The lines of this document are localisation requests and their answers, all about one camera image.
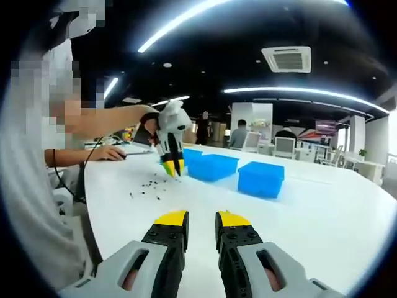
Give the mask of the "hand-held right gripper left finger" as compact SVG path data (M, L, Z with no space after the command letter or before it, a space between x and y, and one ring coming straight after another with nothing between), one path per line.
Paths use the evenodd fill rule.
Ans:
M94 277L60 291L61 297L177 297L189 234L189 213L154 221L141 241L131 241L101 262Z

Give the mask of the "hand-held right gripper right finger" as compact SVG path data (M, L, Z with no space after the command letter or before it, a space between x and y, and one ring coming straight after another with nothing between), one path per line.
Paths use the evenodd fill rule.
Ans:
M262 241L250 221L228 211L215 216L216 249L226 297L340 297L273 242Z

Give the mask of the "person's left hand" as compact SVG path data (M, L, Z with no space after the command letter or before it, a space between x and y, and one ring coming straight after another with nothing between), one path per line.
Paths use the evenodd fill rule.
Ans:
M159 117L158 111L154 111L154 112L151 111L145 113L140 119L140 124L144 126L145 130L149 133L148 141L152 145L158 144L158 136L157 136L157 131L159 130L158 117Z

